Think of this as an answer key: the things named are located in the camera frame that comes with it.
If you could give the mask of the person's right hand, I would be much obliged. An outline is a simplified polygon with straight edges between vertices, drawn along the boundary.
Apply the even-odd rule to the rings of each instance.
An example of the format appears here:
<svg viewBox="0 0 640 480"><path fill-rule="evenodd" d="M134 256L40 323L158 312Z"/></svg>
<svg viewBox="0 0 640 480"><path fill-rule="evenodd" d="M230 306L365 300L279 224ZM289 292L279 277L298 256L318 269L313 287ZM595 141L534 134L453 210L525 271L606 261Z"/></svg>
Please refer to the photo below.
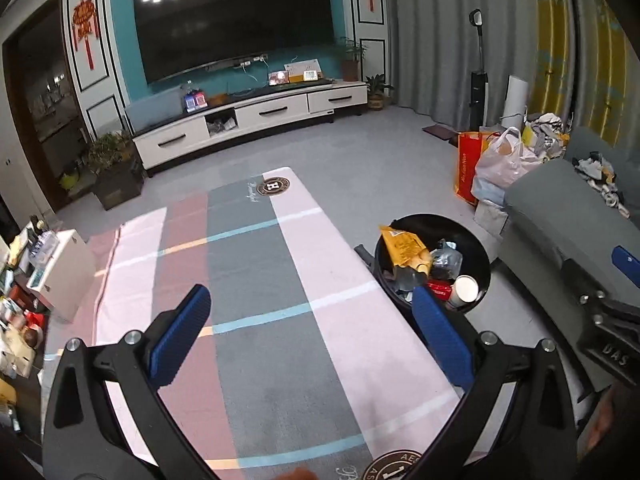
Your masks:
<svg viewBox="0 0 640 480"><path fill-rule="evenodd" d="M577 441L577 459L581 462L593 450L602 437L611 429L615 415L617 384L609 386L599 396L585 429Z"/></svg>

